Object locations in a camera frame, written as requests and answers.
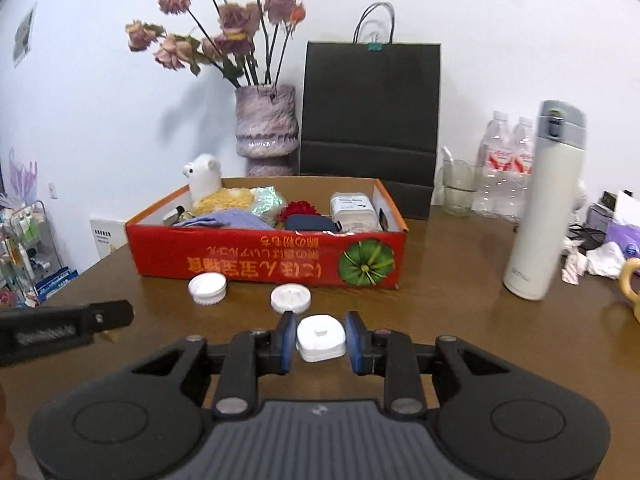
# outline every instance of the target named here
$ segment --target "vase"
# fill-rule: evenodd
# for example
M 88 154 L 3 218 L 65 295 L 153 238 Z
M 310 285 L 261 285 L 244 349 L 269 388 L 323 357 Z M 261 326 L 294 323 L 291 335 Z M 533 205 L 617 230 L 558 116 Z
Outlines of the vase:
M 249 176 L 293 174 L 300 146 L 292 85 L 236 89 L 236 152 L 249 159 Z

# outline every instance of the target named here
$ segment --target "wooden table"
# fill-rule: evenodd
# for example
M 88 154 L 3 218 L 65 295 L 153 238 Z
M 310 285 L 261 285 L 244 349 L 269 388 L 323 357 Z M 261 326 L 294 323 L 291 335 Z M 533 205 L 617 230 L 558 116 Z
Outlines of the wooden table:
M 454 218 L 439 208 L 428 222 L 410 221 L 399 290 L 315 288 L 309 314 L 344 317 L 358 310 L 370 328 L 392 327 L 415 342 L 433 343 L 455 334 L 514 364 L 528 368 L 594 400 L 612 430 L 598 480 L 640 479 L 640 324 L 614 281 L 585 276 L 579 286 L 559 272 L 546 299 L 532 303 L 501 283 L 513 243 L 512 225 L 472 216 Z M 17 427 L 18 469 L 40 478 L 26 444 L 34 411 L 54 394 L 151 354 L 190 334 L 227 342 L 251 327 L 274 327 L 273 285 L 230 283 L 217 306 L 192 303 L 186 282 L 137 275 L 125 246 L 85 272 L 49 304 L 128 299 L 136 309 L 132 326 L 117 344 L 99 340 L 0 372 L 9 413 Z M 296 357 L 286 377 L 260 379 L 263 397 L 331 399 L 380 397 L 382 379 L 358 378 L 346 358 L 307 364 Z M 436 405 L 427 389 L 430 405 Z

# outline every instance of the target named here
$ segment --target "bouquet of dried flowers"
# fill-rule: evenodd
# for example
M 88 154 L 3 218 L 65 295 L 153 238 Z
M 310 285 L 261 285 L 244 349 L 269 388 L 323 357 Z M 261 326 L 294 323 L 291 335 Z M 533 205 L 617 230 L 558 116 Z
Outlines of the bouquet of dried flowers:
M 211 1 L 218 12 L 218 22 L 222 30 L 220 34 L 212 37 L 207 33 L 191 12 L 191 0 L 158 0 L 160 10 L 165 14 L 189 14 L 204 36 L 200 39 L 194 38 L 191 34 L 181 36 L 167 32 L 162 25 L 134 20 L 125 28 L 129 35 L 129 49 L 132 52 L 141 52 L 157 42 L 159 49 L 154 53 L 154 57 L 165 68 L 180 70 L 188 64 L 191 72 L 198 75 L 201 65 L 210 64 L 236 88 L 241 86 L 239 81 L 242 81 L 243 76 L 248 85 L 259 85 L 254 39 L 256 32 L 262 29 L 266 46 L 262 83 L 273 83 L 275 88 L 287 41 L 298 24 L 305 19 L 304 5 L 297 3 L 297 0 L 255 0 L 244 6 L 227 0 Z M 273 25 L 271 40 L 265 15 Z M 279 29 L 284 30 L 284 41 L 276 76 L 272 80 L 271 61 Z

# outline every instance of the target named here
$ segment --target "cardboard box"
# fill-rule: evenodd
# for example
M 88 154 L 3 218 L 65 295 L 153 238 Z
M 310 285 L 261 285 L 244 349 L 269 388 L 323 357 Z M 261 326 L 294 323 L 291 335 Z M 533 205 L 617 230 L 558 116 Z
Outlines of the cardboard box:
M 287 202 L 307 200 L 329 214 L 335 192 L 363 192 L 383 231 L 360 234 L 167 227 L 162 216 L 178 205 L 191 208 L 188 186 L 156 202 L 126 224 L 138 272 L 192 278 L 222 272 L 230 280 L 307 285 L 398 285 L 406 224 L 379 180 L 333 176 L 225 178 L 223 186 L 275 186 Z

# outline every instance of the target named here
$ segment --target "white thermos bottle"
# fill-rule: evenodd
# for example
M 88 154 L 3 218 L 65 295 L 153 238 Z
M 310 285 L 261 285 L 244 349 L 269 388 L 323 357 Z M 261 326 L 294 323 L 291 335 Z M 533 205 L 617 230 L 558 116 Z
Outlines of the white thermos bottle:
M 558 272 L 585 145 L 582 112 L 561 101 L 544 101 L 529 197 L 504 276 L 504 285 L 525 300 L 542 300 Z

